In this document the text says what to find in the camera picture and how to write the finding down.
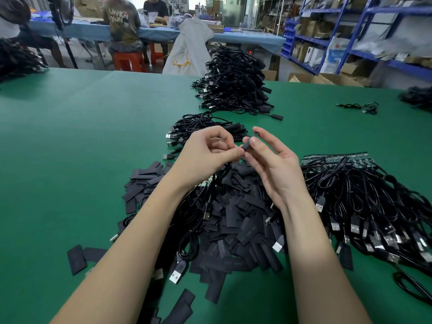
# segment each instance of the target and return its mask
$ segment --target person wearing camouflage shirt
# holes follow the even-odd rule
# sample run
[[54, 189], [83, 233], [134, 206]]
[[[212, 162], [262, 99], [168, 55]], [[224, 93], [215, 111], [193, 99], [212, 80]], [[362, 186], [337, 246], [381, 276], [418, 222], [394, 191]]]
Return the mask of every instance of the person wearing camouflage shirt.
[[107, 0], [102, 7], [105, 23], [110, 25], [110, 52], [140, 52], [143, 43], [137, 30], [141, 26], [135, 6], [126, 0]]

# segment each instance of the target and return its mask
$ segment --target person's left hand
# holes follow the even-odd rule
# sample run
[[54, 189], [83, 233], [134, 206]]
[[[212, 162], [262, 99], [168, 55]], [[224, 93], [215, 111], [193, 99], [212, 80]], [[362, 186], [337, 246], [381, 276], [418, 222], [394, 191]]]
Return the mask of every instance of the person's left hand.
[[192, 133], [167, 176], [189, 190], [216, 173], [223, 164], [236, 162], [244, 154], [227, 130], [221, 126], [208, 127]]

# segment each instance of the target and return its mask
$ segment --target black t-shirt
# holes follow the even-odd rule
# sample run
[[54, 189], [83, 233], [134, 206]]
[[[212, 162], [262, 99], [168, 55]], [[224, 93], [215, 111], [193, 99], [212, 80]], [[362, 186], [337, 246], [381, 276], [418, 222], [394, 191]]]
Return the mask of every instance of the black t-shirt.
[[168, 8], [165, 2], [158, 0], [156, 3], [151, 3], [149, 0], [144, 2], [144, 10], [148, 12], [157, 12], [159, 17], [169, 16]]

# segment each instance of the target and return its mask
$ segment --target stool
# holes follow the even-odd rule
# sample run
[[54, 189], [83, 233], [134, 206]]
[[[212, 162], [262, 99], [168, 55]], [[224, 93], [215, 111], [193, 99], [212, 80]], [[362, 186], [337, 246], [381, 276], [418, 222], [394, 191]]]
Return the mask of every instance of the stool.
[[163, 52], [156, 52], [155, 51], [155, 44], [150, 43], [150, 61], [152, 65], [156, 63], [156, 60], [163, 60], [165, 64], [165, 58], [163, 56]]
[[142, 52], [130, 54], [114, 52], [114, 67], [115, 70], [127, 72], [147, 72]]

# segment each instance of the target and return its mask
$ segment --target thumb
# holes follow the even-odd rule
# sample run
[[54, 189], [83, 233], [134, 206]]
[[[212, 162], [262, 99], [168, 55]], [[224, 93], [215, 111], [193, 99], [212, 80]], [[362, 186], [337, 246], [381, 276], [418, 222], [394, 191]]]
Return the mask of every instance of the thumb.
[[244, 151], [242, 148], [232, 148], [230, 150], [226, 150], [224, 152], [216, 153], [213, 156], [217, 159], [218, 166], [222, 166], [228, 162], [237, 161]]
[[251, 146], [254, 148], [255, 152], [259, 154], [268, 165], [275, 164], [275, 154], [270, 148], [262, 142], [259, 138], [252, 136], [251, 137]]

